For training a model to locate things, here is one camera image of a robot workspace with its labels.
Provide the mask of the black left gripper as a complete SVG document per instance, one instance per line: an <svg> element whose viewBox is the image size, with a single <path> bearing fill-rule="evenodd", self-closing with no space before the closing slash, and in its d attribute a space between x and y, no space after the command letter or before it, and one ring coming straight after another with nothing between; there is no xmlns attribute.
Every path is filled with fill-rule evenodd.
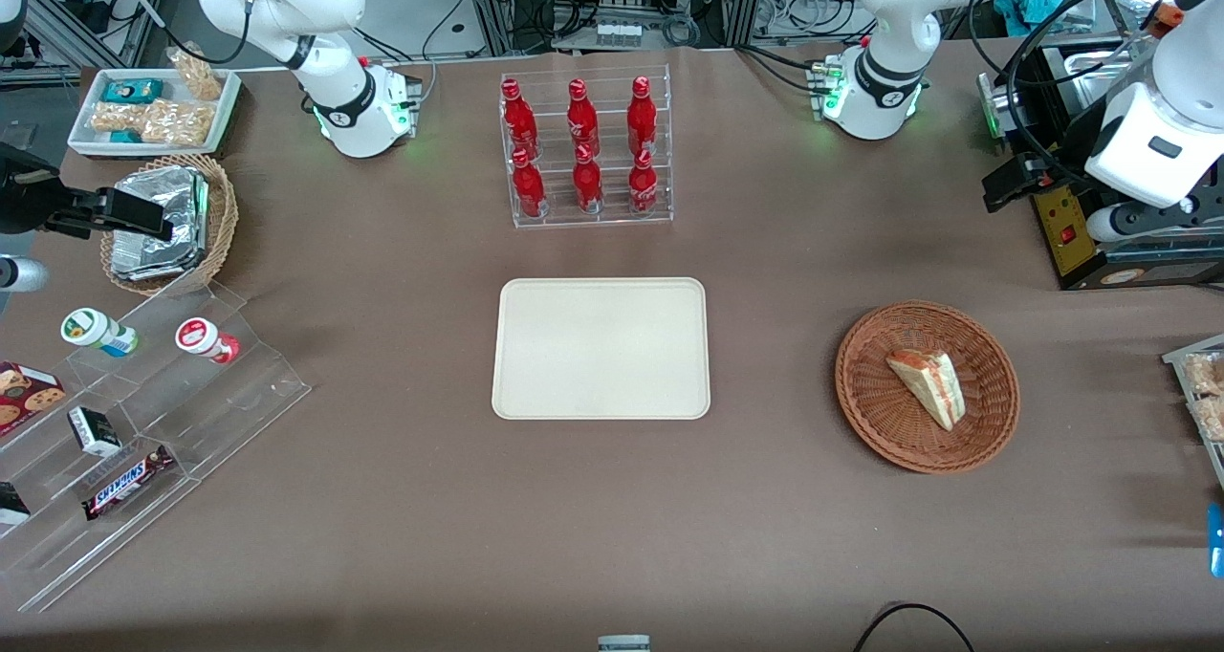
<svg viewBox="0 0 1224 652"><path fill-rule="evenodd" d="M983 179L985 210L994 215L1006 206L1062 186L1070 186L1075 193L1106 190L1084 172L1084 164L1102 133L1105 109L1088 106L1072 115L1066 106L1038 106L1040 146L1045 146L1062 168L1083 179L1083 183L1072 182L1065 172L1055 172L1053 165L1047 168L1040 157L1017 154Z"/></svg>

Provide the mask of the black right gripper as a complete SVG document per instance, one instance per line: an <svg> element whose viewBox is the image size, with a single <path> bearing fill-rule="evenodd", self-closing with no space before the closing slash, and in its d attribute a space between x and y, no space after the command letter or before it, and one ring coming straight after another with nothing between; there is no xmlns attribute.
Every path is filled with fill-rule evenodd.
<svg viewBox="0 0 1224 652"><path fill-rule="evenodd" d="M51 164L1 143L1 232L42 228L71 204L71 193ZM95 217L69 217L69 235L88 241L95 232L135 232L157 241L173 239L164 207L122 190L95 190Z"/></svg>

